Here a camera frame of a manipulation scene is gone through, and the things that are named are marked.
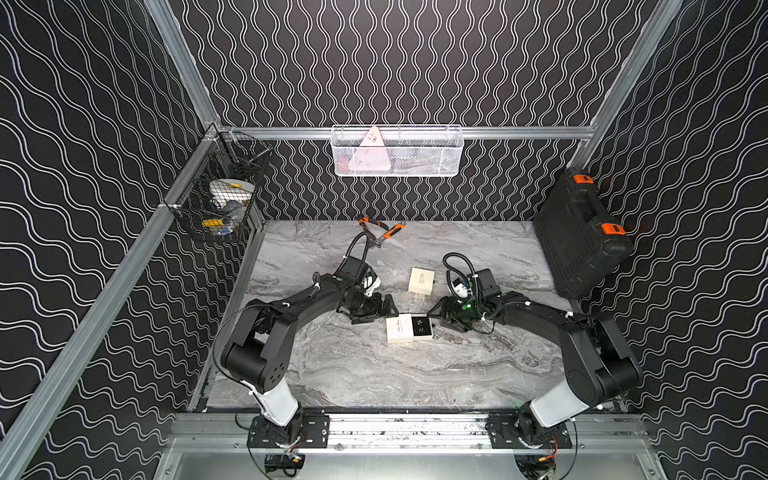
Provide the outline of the cream jewelry box sleeve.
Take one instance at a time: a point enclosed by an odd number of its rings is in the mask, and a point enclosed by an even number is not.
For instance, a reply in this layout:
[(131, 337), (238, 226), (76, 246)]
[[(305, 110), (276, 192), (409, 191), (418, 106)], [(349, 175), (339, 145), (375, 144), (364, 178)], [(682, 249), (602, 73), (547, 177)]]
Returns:
[(435, 272), (432, 270), (413, 267), (408, 283), (410, 293), (430, 296), (433, 291)]

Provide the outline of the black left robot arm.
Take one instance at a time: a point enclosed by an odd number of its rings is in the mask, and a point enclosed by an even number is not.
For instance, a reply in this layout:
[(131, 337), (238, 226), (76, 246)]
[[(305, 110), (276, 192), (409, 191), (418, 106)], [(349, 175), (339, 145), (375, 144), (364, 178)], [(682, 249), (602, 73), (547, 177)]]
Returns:
[(269, 422), (288, 426), (300, 410), (285, 380), (297, 333), (330, 312), (354, 325), (398, 316), (392, 296), (378, 292), (379, 285), (365, 261), (349, 257), (333, 273), (314, 274), (312, 284), (292, 296), (249, 302), (223, 347), (221, 367), (256, 397)]

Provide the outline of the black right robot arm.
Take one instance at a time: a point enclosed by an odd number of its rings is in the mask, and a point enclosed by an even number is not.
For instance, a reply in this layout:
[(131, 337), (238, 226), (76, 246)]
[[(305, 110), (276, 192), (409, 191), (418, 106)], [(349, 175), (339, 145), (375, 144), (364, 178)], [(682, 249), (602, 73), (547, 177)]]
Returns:
[(521, 328), (560, 348), (564, 379), (519, 410), (518, 428), (549, 430), (639, 385), (642, 371), (612, 316), (587, 316), (504, 292), (488, 269), (449, 280), (449, 294), (428, 312), (459, 332), (503, 325)]

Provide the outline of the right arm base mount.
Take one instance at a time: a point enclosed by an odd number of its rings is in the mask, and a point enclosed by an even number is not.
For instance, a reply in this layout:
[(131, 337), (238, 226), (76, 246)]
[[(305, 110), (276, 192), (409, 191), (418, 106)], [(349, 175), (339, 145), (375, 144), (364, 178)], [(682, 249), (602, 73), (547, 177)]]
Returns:
[(485, 429), (493, 449), (569, 449), (573, 446), (564, 423), (542, 427), (531, 415), (489, 415)]

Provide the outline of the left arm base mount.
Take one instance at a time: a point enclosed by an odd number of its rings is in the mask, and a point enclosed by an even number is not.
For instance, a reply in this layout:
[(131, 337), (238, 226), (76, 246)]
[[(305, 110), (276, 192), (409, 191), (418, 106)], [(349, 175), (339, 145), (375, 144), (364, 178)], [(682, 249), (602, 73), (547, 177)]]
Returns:
[(249, 427), (247, 446), (251, 449), (326, 448), (329, 431), (327, 415), (298, 412), (285, 426), (258, 416)]

